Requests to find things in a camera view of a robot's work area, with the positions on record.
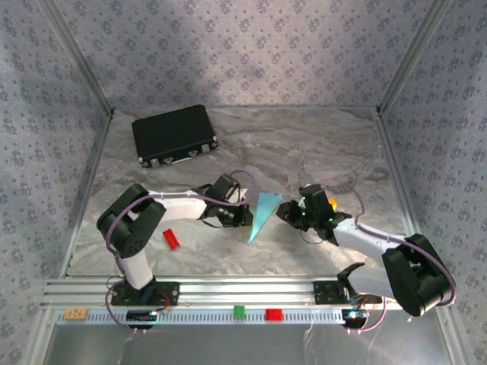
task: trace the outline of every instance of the blue triangular object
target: blue triangular object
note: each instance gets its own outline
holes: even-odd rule
[[[261,192],[259,194],[259,200],[257,200],[256,213],[253,217],[252,230],[250,231],[249,240],[247,243],[251,243],[258,232],[264,227],[271,214],[277,208],[282,200],[280,194],[269,194],[268,192]]]

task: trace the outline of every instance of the marble surface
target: marble surface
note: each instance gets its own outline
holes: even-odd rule
[[[220,141],[216,151],[146,170],[137,161],[131,122],[160,112],[115,114],[73,250],[71,276],[117,273],[96,221],[133,183],[177,192],[245,169],[255,176],[261,192],[290,199],[297,198],[298,188],[306,183],[340,179],[363,197],[365,223],[391,233],[404,231],[372,109],[211,109],[208,114]],[[238,179],[244,187],[250,185],[246,176]],[[339,182],[326,185],[340,210],[359,212],[348,187]],[[175,251],[169,250],[161,234],[167,228],[181,243]],[[249,233],[249,227],[215,229],[198,221],[164,222],[147,246],[149,264],[156,275],[332,275],[365,260],[327,242],[305,243],[298,230],[275,215],[251,245],[247,245]],[[305,237],[317,240],[315,234]]]

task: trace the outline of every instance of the patterned wallpaper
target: patterned wallpaper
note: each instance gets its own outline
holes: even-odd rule
[[[487,363],[487,3],[456,0],[387,116],[414,208]]]
[[[43,279],[59,274],[107,120],[34,0],[0,2],[0,363],[18,363]]]
[[[430,1],[57,2],[127,110],[377,105]]]

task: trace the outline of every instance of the red lego brick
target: red lego brick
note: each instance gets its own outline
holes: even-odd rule
[[[282,322],[284,320],[284,313],[282,309],[266,309],[266,321]]]
[[[173,230],[165,230],[162,234],[170,249],[177,249],[180,246],[180,242],[177,240]]]

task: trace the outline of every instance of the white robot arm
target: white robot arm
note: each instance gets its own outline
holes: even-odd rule
[[[455,282],[428,239],[420,234],[392,235],[335,211],[323,188],[300,188],[301,201],[283,203],[278,217],[294,228],[314,229],[320,238],[372,258],[375,267],[355,263],[337,275],[350,296],[389,297],[412,316],[422,316],[455,299]]]
[[[147,191],[135,184],[101,215],[97,228],[130,286],[142,290],[154,280],[145,245],[160,222],[216,217],[223,227],[252,225],[249,205],[240,204],[245,190],[227,174],[213,185],[178,193]]]

